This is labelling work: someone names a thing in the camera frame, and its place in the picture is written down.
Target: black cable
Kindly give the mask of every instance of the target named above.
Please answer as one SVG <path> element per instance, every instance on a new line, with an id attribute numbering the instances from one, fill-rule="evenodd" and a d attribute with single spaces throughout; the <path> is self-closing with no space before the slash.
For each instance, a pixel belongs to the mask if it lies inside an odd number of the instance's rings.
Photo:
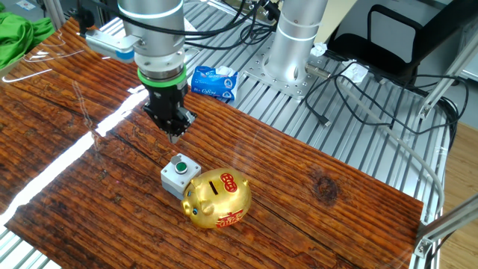
<path id="1" fill-rule="evenodd" d="M 431 87 L 431 86 L 435 86 L 435 85 L 437 85 L 437 84 L 438 84 L 438 82 L 433 82 L 433 83 L 430 83 L 430 84 L 421 85 L 421 86 L 413 86 L 413 87 L 416 87 L 416 88 L 418 88 L 418 89 L 421 89 L 421 88 L 423 88 L 423 87 Z"/>
<path id="2" fill-rule="evenodd" d="M 120 19 L 122 19 L 125 22 L 131 23 L 132 25 L 136 25 L 138 27 L 145 28 L 146 30 L 150 30 L 150 31 L 157 31 L 157 32 L 165 33 L 165 34 L 175 34 L 175 35 L 184 35 L 184 36 L 187 36 L 187 35 L 189 35 L 189 36 L 211 36 L 211 35 L 216 35 L 216 34 L 223 33 L 225 31 L 229 31 L 229 30 L 241 25 L 243 22 L 247 21 L 248 18 L 250 18 L 257 11 L 258 6 L 260 5 L 260 3 L 255 4 L 255 8 L 253 10 L 251 10 L 247 15 L 245 15 L 242 19 L 238 20 L 237 22 L 235 22 L 231 25 L 227 25 L 227 26 L 225 26 L 224 28 L 221 28 L 221 29 L 211 30 L 211 31 L 180 31 L 180 30 L 172 30 L 172 29 L 167 29 L 167 28 L 156 27 L 156 26 L 148 25 L 146 23 L 138 22 L 137 20 L 131 19 L 128 16 L 122 15 L 120 12 L 114 10 L 111 7 L 108 7 L 106 4 L 103 4 L 98 0 L 89 0 L 89 1 L 94 3 L 96 6 L 102 8 L 104 10 L 107 10 L 107 11 L 111 12 L 112 14 L 117 15 Z"/>
<path id="3" fill-rule="evenodd" d="M 269 37 L 269 35 L 272 33 L 273 26 L 269 25 L 264 25 L 261 23 L 256 22 L 256 17 L 257 17 L 257 10 L 260 7 L 260 3 L 255 4 L 254 8 L 252 9 L 252 12 L 254 12 L 252 16 L 252 23 L 251 25 L 248 25 L 245 27 L 241 33 L 240 33 L 240 38 L 239 41 L 237 41 L 235 44 L 232 44 L 230 46 L 226 47 L 216 47 L 216 46 L 207 46 L 207 45 L 202 45 L 202 44 L 197 44 L 197 43 L 191 43 L 191 42 L 185 42 L 187 45 L 191 46 L 196 46 L 202 49 L 213 49 L 213 50 L 229 50 L 236 48 L 240 45 L 246 44 L 246 45 L 255 45 L 257 43 L 262 42 L 266 38 Z"/>
<path id="4" fill-rule="evenodd" d="M 351 83 L 352 86 L 354 86 L 355 89 L 357 89 L 362 95 L 364 95 L 366 98 L 368 98 L 374 105 L 376 105 L 381 111 L 383 111 L 385 114 L 387 114 L 390 118 L 392 118 L 393 121 L 396 121 L 397 123 L 399 123 L 400 125 L 403 126 L 403 128 L 407 129 L 408 131 L 410 131 L 412 134 L 414 135 L 422 135 L 424 133 L 427 133 L 427 132 L 430 132 L 432 131 L 433 129 L 437 129 L 437 128 L 441 128 L 441 127 L 448 127 L 448 126 L 454 126 L 453 130 L 451 130 L 451 133 L 450 133 L 450 138 L 452 138 L 451 142 L 450 142 L 450 148 L 453 144 L 453 139 L 456 135 L 456 124 L 458 123 L 459 119 L 462 117 L 463 113 L 465 112 L 465 109 L 467 107 L 467 104 L 468 104 L 468 98 L 469 98 L 469 88 L 468 88 L 468 85 L 466 84 L 465 80 L 462 79 L 462 78 L 457 78 L 457 77 L 454 77 L 454 76 L 448 76 L 448 75 L 414 75 L 413 77 L 411 77 L 410 79 L 412 80 L 413 78 L 415 77 L 430 77 L 430 78 L 450 78 L 450 79 L 456 79 L 456 80 L 459 80 L 461 82 L 463 82 L 463 84 L 465 85 L 465 101 L 464 101 L 464 104 L 463 104 L 463 109 L 462 111 L 456 115 L 456 117 L 452 117 L 451 120 L 448 120 L 448 123 L 446 124 L 441 124 L 441 125 L 438 125 L 438 126 L 433 126 L 431 128 L 428 128 L 426 130 L 423 130 L 421 132 L 416 132 L 415 130 L 409 128 L 405 123 L 401 122 L 400 120 L 397 119 L 397 117 L 395 117 L 393 114 L 389 113 L 388 111 L 386 111 L 379 103 L 377 103 L 375 101 L 375 99 L 373 99 L 371 96 L 367 95 L 363 90 L 361 90 L 350 78 L 342 75 L 342 73 L 348 69 L 352 64 L 359 64 L 361 66 L 363 66 L 362 64 L 360 63 L 356 63 L 356 62 L 353 62 L 353 63 L 350 63 L 349 65 L 347 65 L 342 71 L 340 71 L 337 75 L 333 75 L 331 77 L 329 77 L 328 79 L 326 79 L 325 81 L 323 81 L 322 83 L 320 83 L 319 85 L 317 85 L 314 89 L 310 90 L 307 95 L 305 96 L 305 104 L 306 106 L 308 107 L 308 109 L 310 109 L 311 111 L 313 111 L 314 115 L 316 117 L 323 117 L 322 115 L 319 115 L 308 103 L 308 98 L 309 96 L 314 92 L 316 91 L 320 86 L 322 86 L 323 84 L 325 84 L 327 81 L 330 81 L 330 80 L 335 80 L 335 88 L 336 90 L 338 91 L 339 95 L 341 96 L 342 100 L 344 101 L 344 104 L 346 105 L 347 109 L 349 109 L 350 113 L 362 124 L 366 124 L 366 125 L 384 125 L 384 126 L 390 126 L 391 123 L 366 123 L 365 121 L 363 121 L 362 119 L 359 118 L 359 116 L 353 111 L 353 109 L 348 105 L 345 97 L 343 96 L 342 92 L 340 91 L 338 85 L 337 85 L 337 78 L 339 77 L 343 77 L 344 79 L 348 80 L 349 83 Z M 370 70 L 370 68 L 368 67 L 365 67 L 363 66 L 364 68 L 368 69 L 371 73 L 373 73 L 373 71 Z M 405 84 L 405 86 L 403 87 L 403 89 L 407 88 L 408 87 L 408 82 Z M 443 104 L 443 102 L 446 102 L 448 105 L 451 106 L 451 104 L 453 104 L 453 111 L 458 113 L 458 108 L 456 107 L 456 105 L 451 102 L 449 99 L 446 99 L 444 97 L 442 97 L 441 99 L 441 104 Z"/>
<path id="5" fill-rule="evenodd" d="M 37 0 L 37 4 L 40 6 L 41 10 L 43 10 L 43 18 L 46 18 L 46 6 L 43 0 Z"/>
<path id="6" fill-rule="evenodd" d="M 407 129 L 408 131 L 410 131 L 412 134 L 414 135 L 422 135 L 422 134 L 425 134 L 427 132 L 430 132 L 432 131 L 433 129 L 437 129 L 437 128 L 441 128 L 441 127 L 448 127 L 448 126 L 451 126 L 455 123 L 457 123 L 459 121 L 459 119 L 462 117 L 463 113 L 465 112 L 465 109 L 467 107 L 467 104 L 468 104 L 468 97 L 469 97 L 469 89 L 468 89 L 468 86 L 465 84 L 465 89 L 466 89 L 466 94 L 465 94 L 465 102 L 463 104 L 463 109 L 462 109 L 462 112 L 458 115 L 457 119 L 454 120 L 453 122 L 451 123 L 445 123 L 445 124 L 441 124 L 441 125 L 437 125 L 437 126 L 433 126 L 431 128 L 428 128 L 426 130 L 423 130 L 421 132 L 416 132 L 415 130 L 409 128 L 405 123 L 401 122 L 400 120 L 398 120 L 393 114 L 391 114 L 390 112 L 386 111 L 378 102 L 375 101 L 375 99 L 373 99 L 372 97 L 368 96 L 362 89 L 360 89 L 355 83 L 353 83 L 353 81 L 346 77 L 345 75 L 339 75 L 343 78 L 345 78 L 346 80 L 348 80 L 349 83 L 352 84 L 352 86 L 354 86 L 355 89 L 357 89 L 361 94 L 363 94 L 365 97 L 367 97 L 374 105 L 376 105 L 381 111 L 383 111 L 385 114 L 387 114 L 390 118 L 392 118 L 394 121 L 396 121 L 397 123 L 399 123 L 401 126 L 403 126 L 403 128 Z M 455 77 L 452 77 L 452 76 L 448 76 L 448 75 L 416 75 L 416 77 L 430 77 L 430 78 L 454 78 L 454 79 L 459 79 L 459 78 L 455 78 Z"/>
<path id="7" fill-rule="evenodd" d="M 225 0 L 223 0 L 223 2 L 225 4 L 227 4 L 229 7 L 233 8 L 228 2 L 226 2 Z M 237 11 L 236 15 L 234 16 L 234 18 L 232 18 L 232 20 L 227 24 L 227 25 L 231 25 L 231 24 L 234 24 L 236 22 L 236 20 L 239 19 L 239 16 L 242 14 L 242 11 L 244 9 L 244 5 L 246 4 L 246 0 L 242 0 L 241 3 L 240 3 L 240 6 L 239 6 L 239 10 Z M 186 41 L 194 41 L 194 40 L 204 40 L 204 39 L 208 39 L 208 38 L 211 38 L 213 37 L 214 35 L 211 35 L 211 36 L 204 36 L 204 37 L 190 37 L 190 38 L 186 38 Z"/>
<path id="8" fill-rule="evenodd" d="M 438 251 L 440 250 L 441 246 L 443 246 L 443 244 L 445 243 L 446 240 L 448 240 L 448 238 L 450 238 L 450 236 L 454 233 L 455 231 L 449 233 L 448 235 L 446 235 L 440 242 L 440 244 L 436 247 L 436 250 L 435 252 L 429 257 L 429 260 L 428 262 L 425 264 L 425 269 L 429 268 L 430 264 L 432 263 L 432 260 L 436 257 L 436 255 L 438 254 Z"/>

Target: wooden table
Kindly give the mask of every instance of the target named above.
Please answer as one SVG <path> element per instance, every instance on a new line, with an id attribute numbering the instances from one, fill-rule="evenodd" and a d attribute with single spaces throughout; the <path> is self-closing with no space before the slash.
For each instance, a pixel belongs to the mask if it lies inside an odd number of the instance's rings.
<path id="1" fill-rule="evenodd" d="M 1 217 L 17 194 L 35 194 L 8 229 L 64 268 L 408 267 L 421 202 L 216 99 L 187 95 L 199 117 L 175 145 L 144 101 L 95 132 L 140 82 L 135 65 L 102 59 L 77 30 L 65 24 L 0 82 Z M 86 152 L 47 174 L 85 140 Z M 182 214 L 160 177 L 179 152 L 250 180 L 241 222 L 204 230 Z"/>

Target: gray cable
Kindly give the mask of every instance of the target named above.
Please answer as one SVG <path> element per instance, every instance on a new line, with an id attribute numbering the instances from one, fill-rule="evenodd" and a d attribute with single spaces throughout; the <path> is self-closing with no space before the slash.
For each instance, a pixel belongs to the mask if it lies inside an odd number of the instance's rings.
<path id="1" fill-rule="evenodd" d="M 372 110 L 370 110 L 362 101 L 360 101 L 357 96 L 355 96 L 350 90 L 343 85 L 341 82 L 337 81 L 338 86 L 340 87 L 341 90 L 343 90 L 350 98 L 352 98 L 357 105 L 359 105 L 372 119 L 377 121 L 378 123 L 385 123 L 382 121 L 377 115 L 375 115 Z M 395 139 L 396 142 L 398 142 L 409 154 L 415 158 L 420 164 L 422 165 L 423 168 L 429 173 L 429 175 L 432 177 L 433 182 L 435 183 L 437 189 L 438 189 L 438 208 L 437 212 L 441 210 L 443 207 L 444 201 L 445 201 L 445 193 L 443 190 L 443 187 L 441 186 L 440 179 L 438 176 L 435 174 L 435 171 L 411 148 L 409 145 L 407 145 L 403 140 L 401 140 L 398 135 L 396 135 L 392 130 L 390 130 L 389 127 L 387 126 L 379 126 L 383 130 L 385 130 L 393 139 Z"/>

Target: cable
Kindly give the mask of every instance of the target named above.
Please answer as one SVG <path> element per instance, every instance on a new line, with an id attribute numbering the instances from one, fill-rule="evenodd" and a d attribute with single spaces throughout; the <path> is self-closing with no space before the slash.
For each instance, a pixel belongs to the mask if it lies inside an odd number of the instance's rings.
<path id="1" fill-rule="evenodd" d="M 233 8 L 228 2 L 226 2 L 225 0 L 223 0 L 223 2 L 225 4 L 227 4 L 229 7 Z M 227 25 L 231 25 L 233 24 L 234 22 L 236 22 L 236 20 L 239 19 L 239 16 L 242 14 L 242 11 L 244 9 L 244 5 L 246 4 L 246 0 L 242 0 L 241 3 L 240 3 L 240 6 L 239 6 L 239 10 L 237 11 L 236 15 L 234 16 L 234 18 L 232 18 L 232 20 L 227 24 Z M 204 40 L 204 39 L 208 39 L 208 38 L 211 38 L 213 37 L 214 35 L 211 35 L 211 36 L 204 36 L 204 37 L 190 37 L 190 38 L 187 38 L 186 37 L 186 41 L 194 41 L 194 40 Z"/>
<path id="2" fill-rule="evenodd" d="M 365 65 L 363 64 L 360 64 L 360 63 L 357 63 L 361 66 L 363 66 L 364 68 L 368 69 L 371 73 L 381 73 L 380 71 L 372 71 L 370 68 L 366 67 Z M 384 77 L 388 78 L 389 80 L 391 80 L 393 83 L 397 84 L 397 85 L 401 85 L 403 84 L 403 82 L 399 79 L 399 78 L 395 78 L 393 77 L 392 75 L 390 74 L 386 74 L 386 73 L 381 73 Z M 422 87 L 429 87 L 429 86 L 433 86 L 435 84 L 437 84 L 438 82 L 436 83 L 432 83 L 432 84 L 427 84 L 427 85 L 423 85 L 423 86 L 414 86 L 414 85 L 409 85 L 410 81 L 413 79 L 414 77 L 412 77 L 403 87 L 402 90 L 404 90 L 404 88 L 406 88 L 407 90 L 410 90 L 411 92 L 413 93 L 416 93 L 418 95 L 421 95 L 423 97 L 426 97 L 429 93 L 427 91 L 424 91 L 424 90 L 421 90 Z M 456 78 L 458 79 L 459 81 L 462 81 L 464 84 L 465 84 L 465 88 L 467 87 L 466 83 L 464 80 L 462 80 L 461 78 Z M 446 114 L 447 116 L 447 122 L 450 124 L 449 127 L 450 127 L 450 144 L 448 146 L 448 149 L 450 150 L 451 147 L 453 146 L 453 142 L 454 142 L 454 139 L 455 139 L 455 136 L 456 136 L 456 131 L 457 131 L 457 128 L 458 128 L 458 120 L 459 120 L 459 111 L 458 109 L 456 108 L 456 106 L 454 105 L 454 107 L 451 105 L 451 104 L 454 104 L 453 102 L 451 102 L 450 100 L 448 100 L 449 102 L 447 102 L 445 100 L 445 97 L 441 97 L 438 102 L 437 102 L 437 106 L 440 107 L 444 113 Z"/>
<path id="3" fill-rule="evenodd" d="M 40 8 L 43 10 L 43 18 L 46 18 L 46 6 L 45 2 L 43 0 L 37 0 L 37 4 L 40 6 Z"/>
<path id="4" fill-rule="evenodd" d="M 242 19 L 238 20 L 237 22 L 235 22 L 231 25 L 227 25 L 224 28 L 217 29 L 217 30 L 211 30 L 211 31 L 180 31 L 180 30 L 172 30 L 172 29 L 167 29 L 167 28 L 156 27 L 156 26 L 153 26 L 153 25 L 149 25 L 149 24 L 138 22 L 137 20 L 131 19 L 130 17 L 121 14 L 120 12 L 114 10 L 113 8 L 107 6 L 106 4 L 101 3 L 98 0 L 88 0 L 88 1 L 91 1 L 96 6 L 102 8 L 104 10 L 107 10 L 107 11 L 111 12 L 112 14 L 117 15 L 123 21 L 131 23 L 132 25 L 136 25 L 136 26 L 141 27 L 141 28 L 145 28 L 146 30 L 157 31 L 157 32 L 165 33 L 165 34 L 175 34 L 175 35 L 184 35 L 184 36 L 187 36 L 187 35 L 189 35 L 189 36 L 211 36 L 211 35 L 216 35 L 216 34 L 220 34 L 220 33 L 223 33 L 225 31 L 231 30 L 231 29 L 241 25 L 243 22 L 247 21 L 248 18 L 250 18 L 257 11 L 258 6 L 260 6 L 260 3 L 263 0 L 260 0 L 257 4 L 255 4 L 255 8 L 253 10 L 251 10 L 247 15 L 245 15 Z"/>
<path id="5" fill-rule="evenodd" d="M 333 75 L 333 76 L 330 76 L 328 77 L 326 80 L 322 81 L 321 83 L 319 83 L 316 87 L 314 87 L 314 89 L 310 90 L 306 95 L 305 95 L 305 106 L 307 106 L 307 108 L 313 113 L 313 115 L 316 116 L 316 118 L 319 119 L 319 122 L 321 124 L 324 124 L 325 126 L 329 126 L 330 125 L 330 121 L 329 119 L 327 119 L 325 116 L 317 113 L 308 103 L 308 98 L 310 97 L 310 95 L 312 95 L 320 86 L 324 85 L 325 83 L 327 83 L 328 81 L 331 81 L 332 79 L 335 80 L 335 87 L 338 88 L 337 86 L 337 78 L 340 77 L 340 76 L 343 76 L 342 73 L 345 72 L 345 70 L 347 70 L 350 66 L 352 66 L 352 64 L 354 63 L 350 63 L 348 64 L 342 71 L 340 71 L 337 75 Z M 352 115 L 362 124 L 365 124 L 365 125 L 368 125 L 368 126 L 390 126 L 391 124 L 390 123 L 367 123 L 365 122 L 364 120 L 362 120 L 354 111 L 353 109 L 349 106 L 349 104 L 347 103 L 347 100 L 345 99 L 344 95 L 342 95 L 342 93 L 338 90 L 338 94 L 339 96 L 342 98 L 342 100 L 344 101 L 344 104 L 346 105 L 346 107 L 349 109 L 349 111 L 352 113 Z"/>
<path id="6" fill-rule="evenodd" d="M 437 84 L 438 84 L 438 82 L 433 82 L 433 83 L 430 83 L 430 84 L 421 85 L 421 86 L 413 86 L 413 87 L 416 87 L 417 89 L 420 89 L 420 88 L 423 88 L 423 87 L 435 86 L 435 85 L 437 85 Z"/>
<path id="7" fill-rule="evenodd" d="M 254 6 L 254 14 L 252 16 L 252 23 L 251 25 L 246 26 L 241 32 L 240 32 L 240 38 L 239 41 L 237 41 L 235 44 L 232 44 L 230 46 L 226 47 L 216 47 L 216 46 L 207 46 L 207 45 L 202 45 L 202 44 L 197 44 L 197 43 L 191 43 L 191 42 L 186 42 L 185 44 L 191 45 L 191 46 L 196 46 L 199 48 L 203 49 L 213 49 L 213 50 L 229 50 L 236 48 L 240 45 L 246 44 L 246 45 L 255 45 L 257 43 L 262 42 L 266 38 L 270 36 L 270 34 L 273 31 L 273 26 L 270 25 L 264 25 L 261 23 L 257 23 L 256 17 L 257 17 L 257 10 L 260 7 L 260 2 L 257 3 Z"/>
<path id="8" fill-rule="evenodd" d="M 438 251 L 440 250 L 441 246 L 443 246 L 443 244 L 445 243 L 445 241 L 450 238 L 450 236 L 454 233 L 455 231 L 449 233 L 448 235 L 446 235 L 440 242 L 440 244 L 436 247 L 436 250 L 435 252 L 429 257 L 429 260 L 428 262 L 425 264 L 425 269 L 429 268 L 430 264 L 432 263 L 432 260 L 437 256 L 438 254 Z"/>
<path id="9" fill-rule="evenodd" d="M 459 121 L 459 119 L 462 117 L 463 113 L 465 112 L 465 109 L 467 107 L 467 104 L 468 104 L 468 97 L 469 97 L 469 89 L 468 89 L 468 86 L 465 85 L 465 89 L 466 89 L 466 93 L 465 93 L 465 102 L 463 104 L 463 109 L 462 109 L 462 112 L 458 115 L 458 117 L 451 123 L 445 123 L 445 124 L 441 124 L 441 125 L 438 125 L 438 126 L 433 126 L 431 128 L 428 128 L 426 130 L 423 130 L 421 132 L 416 132 L 414 129 L 411 129 L 410 127 L 408 127 L 405 123 L 401 122 L 400 120 L 398 120 L 393 114 L 391 114 L 390 112 L 386 111 L 378 102 L 376 102 L 372 97 L 368 96 L 362 89 L 360 89 L 355 83 L 353 83 L 353 81 L 346 77 L 345 75 L 339 75 L 340 77 L 343 77 L 345 78 L 346 80 L 348 80 L 349 83 L 352 84 L 352 86 L 354 86 L 355 89 L 357 89 L 361 94 L 363 94 L 364 96 L 366 96 L 374 105 L 376 105 L 381 111 L 383 111 L 385 114 L 387 114 L 390 118 L 392 118 L 393 121 L 396 121 L 397 123 L 399 123 L 401 126 L 403 126 L 403 128 L 407 129 L 409 132 L 411 132 L 412 134 L 414 135 L 422 135 L 422 134 L 425 134 L 427 132 L 430 132 L 432 131 L 433 129 L 436 129 L 436 128 L 441 128 L 441 127 L 448 127 L 448 126 L 451 126 L 455 123 L 457 123 Z M 424 76 L 424 77 L 440 77 L 440 76 L 434 76 L 434 75 L 417 75 L 417 76 Z"/>
<path id="10" fill-rule="evenodd" d="M 340 87 L 340 90 L 343 90 L 346 92 L 346 94 L 353 99 L 357 105 L 359 105 L 371 118 L 373 118 L 375 121 L 378 123 L 384 123 L 379 116 L 375 115 L 372 110 L 370 110 L 357 96 L 355 96 L 353 93 L 351 93 L 342 83 L 338 85 Z M 398 137 L 395 132 L 393 132 L 390 128 L 386 126 L 380 126 L 384 131 L 386 131 L 396 142 L 398 142 L 399 145 L 401 145 L 407 152 L 409 152 L 410 156 L 415 158 L 423 168 L 428 172 L 428 174 L 432 177 L 433 182 L 435 183 L 436 188 L 438 189 L 438 207 L 437 211 L 440 211 L 440 209 L 443 207 L 444 204 L 444 190 L 443 186 L 441 186 L 440 179 L 438 176 L 435 174 L 435 171 L 409 146 L 407 143 L 403 142 L 401 138 Z"/>

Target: tissue pack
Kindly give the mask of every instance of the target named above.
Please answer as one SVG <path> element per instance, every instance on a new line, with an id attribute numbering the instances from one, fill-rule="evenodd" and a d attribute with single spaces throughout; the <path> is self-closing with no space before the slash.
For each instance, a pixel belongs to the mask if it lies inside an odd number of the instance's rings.
<path id="1" fill-rule="evenodd" d="M 238 91 L 238 73 L 228 67 L 196 67 L 191 91 L 234 100 Z"/>

